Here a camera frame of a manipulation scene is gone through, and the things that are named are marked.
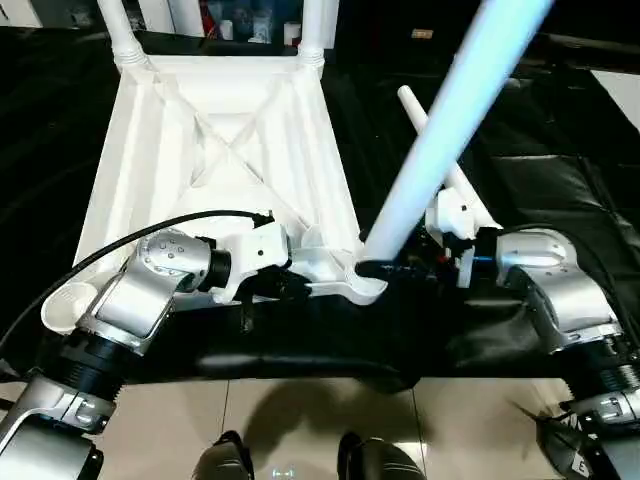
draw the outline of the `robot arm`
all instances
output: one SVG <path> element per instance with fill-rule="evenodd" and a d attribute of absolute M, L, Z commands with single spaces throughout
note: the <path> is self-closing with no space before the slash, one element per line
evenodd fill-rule
<path fill-rule="evenodd" d="M 212 290 L 231 300 L 244 279 L 288 261 L 275 222 L 219 242 L 174 229 L 141 239 L 0 423 L 0 478 L 97 478 L 102 453 L 82 435 L 106 427 L 128 370 L 147 352 L 174 295 Z"/>

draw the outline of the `black tablecloth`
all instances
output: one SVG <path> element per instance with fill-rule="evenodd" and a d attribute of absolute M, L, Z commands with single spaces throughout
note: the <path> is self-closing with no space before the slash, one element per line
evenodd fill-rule
<path fill-rule="evenodd" d="M 144 33 L 148 53 L 290 54 Z M 0 29 L 0 330 L 71 264 L 119 75 L 105 34 Z M 428 107 L 447 62 L 327 64 L 322 80 L 358 218 L 371 226 L 415 138 L 407 84 Z M 640 318 L 640 135 L 586 71 L 520 67 L 460 163 L 503 225 L 549 222 L 591 245 Z M 583 268 L 602 273 L 578 245 Z M 24 372 L 55 341 L 39 312 L 8 358 Z M 175 315 L 134 381 L 346 375 L 555 375 L 521 302 L 389 288 L 360 308 L 337 297 Z M 251 317 L 254 328 L 241 325 Z"/>

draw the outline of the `black cable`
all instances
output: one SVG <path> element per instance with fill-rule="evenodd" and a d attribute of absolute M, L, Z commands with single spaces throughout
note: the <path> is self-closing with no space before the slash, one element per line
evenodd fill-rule
<path fill-rule="evenodd" d="M 600 270 L 602 275 L 604 276 L 604 280 L 607 283 L 607 288 L 609 290 L 609 297 L 611 298 L 612 303 L 614 304 L 614 310 L 616 311 L 616 315 L 620 320 L 623 328 L 625 329 L 625 333 L 629 335 L 629 339 L 631 343 L 634 344 L 634 348 L 640 348 L 640 332 L 638 332 L 638 327 L 636 326 L 631 314 L 624 306 L 622 301 L 620 300 L 620 296 L 618 295 L 618 289 L 616 287 L 616 281 L 613 278 L 613 275 L 605 265 L 604 261 L 595 251 L 595 249 L 589 245 L 584 239 L 576 236 L 574 233 L 564 229 L 559 228 L 550 223 L 523 223 L 521 225 L 514 225 L 512 227 L 507 227 L 499 231 L 499 235 L 506 235 L 508 233 L 515 233 L 521 230 L 529 230 L 529 229 L 547 229 L 547 230 L 555 230 L 562 235 L 566 236 L 570 241 L 577 244 L 585 250 L 592 259 L 596 262 L 597 268 Z"/>
<path fill-rule="evenodd" d="M 101 248 L 100 250 L 92 253 L 87 258 L 79 262 L 75 265 L 68 273 L 60 277 L 58 280 L 53 282 L 53 284 L 48 287 L 44 292 L 36 297 L 27 308 L 25 308 L 20 315 L 13 321 L 13 323 L 7 328 L 7 330 L 2 335 L 0 339 L 0 358 L 2 358 L 3 352 L 6 348 L 6 344 L 9 340 L 9 337 L 13 334 L 15 329 L 27 318 L 27 315 L 31 313 L 31 311 L 36 308 L 42 301 L 44 301 L 49 295 L 55 292 L 58 288 L 68 282 L 71 278 L 75 277 L 82 270 L 87 268 L 92 263 L 98 261 L 105 255 L 117 250 L 118 248 L 133 242 L 134 240 L 138 240 L 146 235 L 150 235 L 151 233 L 157 232 L 158 230 L 162 230 L 163 228 L 171 227 L 173 225 L 177 225 L 179 223 L 188 222 L 190 220 L 197 220 L 199 218 L 208 218 L 208 217 L 244 217 L 250 218 L 253 220 L 254 225 L 260 226 L 269 221 L 272 221 L 272 217 L 268 217 L 265 215 L 260 215 L 258 213 L 250 213 L 250 212 L 242 212 L 238 210 L 206 210 L 204 212 L 196 212 L 189 213 L 187 215 L 181 215 L 179 217 L 171 218 L 169 220 L 165 220 L 160 223 L 156 223 L 155 225 L 151 225 L 149 227 L 138 230 L 137 232 L 131 233 L 126 237 L 121 238 L 120 240 L 116 240 L 115 242 L 107 245 L 106 247 Z"/>

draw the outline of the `floor tile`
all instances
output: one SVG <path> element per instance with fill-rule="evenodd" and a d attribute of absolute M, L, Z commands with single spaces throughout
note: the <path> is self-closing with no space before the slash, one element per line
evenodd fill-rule
<path fill-rule="evenodd" d="M 243 436 L 257 480 L 335 480 L 348 431 L 396 443 L 424 467 L 411 392 L 383 395 L 350 379 L 230 382 L 224 428 Z"/>
<path fill-rule="evenodd" d="M 227 382 L 126 387 L 105 432 L 100 480 L 188 480 L 222 429 Z"/>
<path fill-rule="evenodd" d="M 559 478 L 537 446 L 534 422 L 516 405 L 548 411 L 568 395 L 561 383 L 424 379 L 414 391 L 429 480 Z"/>

